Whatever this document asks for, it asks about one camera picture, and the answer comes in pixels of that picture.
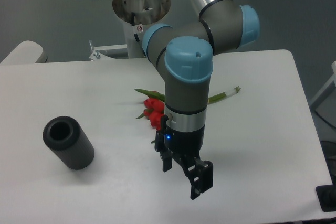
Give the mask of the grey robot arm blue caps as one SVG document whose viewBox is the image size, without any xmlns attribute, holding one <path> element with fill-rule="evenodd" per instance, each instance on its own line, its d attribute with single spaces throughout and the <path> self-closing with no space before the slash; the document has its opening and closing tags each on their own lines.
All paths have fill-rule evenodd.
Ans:
<svg viewBox="0 0 336 224">
<path fill-rule="evenodd" d="M 163 170 L 178 163 L 195 199 L 213 186 L 213 164 L 200 158 L 213 56 L 258 39 L 256 11 L 233 0 L 191 0 L 198 21 L 182 28 L 161 22 L 165 0 L 122 0 L 124 20 L 145 31 L 133 38 L 165 82 L 165 107 L 155 150 Z"/>
</svg>

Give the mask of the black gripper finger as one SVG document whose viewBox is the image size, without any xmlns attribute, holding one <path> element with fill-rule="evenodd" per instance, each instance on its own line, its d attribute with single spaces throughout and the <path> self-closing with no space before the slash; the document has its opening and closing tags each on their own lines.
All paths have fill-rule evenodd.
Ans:
<svg viewBox="0 0 336 224">
<path fill-rule="evenodd" d="M 162 171 L 167 172 L 172 168 L 172 153 L 171 151 L 161 151 L 160 152 L 160 158 L 162 160 Z"/>
<path fill-rule="evenodd" d="M 191 184 L 191 199 L 196 199 L 213 186 L 213 163 L 184 155 L 180 166 Z"/>
</svg>

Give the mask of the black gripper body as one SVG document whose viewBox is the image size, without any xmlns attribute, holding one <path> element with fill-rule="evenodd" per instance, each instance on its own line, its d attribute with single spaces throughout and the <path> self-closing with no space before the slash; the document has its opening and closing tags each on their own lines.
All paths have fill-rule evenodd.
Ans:
<svg viewBox="0 0 336 224">
<path fill-rule="evenodd" d="M 192 132 L 180 132 L 170 128 L 168 122 L 167 115 L 160 118 L 154 149 L 161 154 L 168 152 L 176 162 L 191 162 L 194 158 L 200 158 L 205 126 Z"/>
</svg>

